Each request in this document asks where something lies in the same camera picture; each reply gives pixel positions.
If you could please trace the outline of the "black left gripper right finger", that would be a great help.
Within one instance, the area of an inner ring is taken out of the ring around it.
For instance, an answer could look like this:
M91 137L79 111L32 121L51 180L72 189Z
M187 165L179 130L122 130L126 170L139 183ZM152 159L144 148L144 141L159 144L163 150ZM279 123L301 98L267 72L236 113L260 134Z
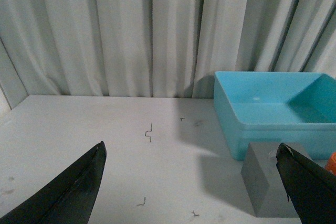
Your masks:
M280 143L276 167L302 223L335 223L335 175Z

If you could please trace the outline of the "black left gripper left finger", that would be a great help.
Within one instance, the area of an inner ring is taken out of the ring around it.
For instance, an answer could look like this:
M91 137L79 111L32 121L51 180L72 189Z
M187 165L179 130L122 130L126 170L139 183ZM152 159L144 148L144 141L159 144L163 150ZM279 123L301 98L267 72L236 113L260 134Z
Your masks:
M106 159L106 146L100 142L1 217L1 223L88 223Z

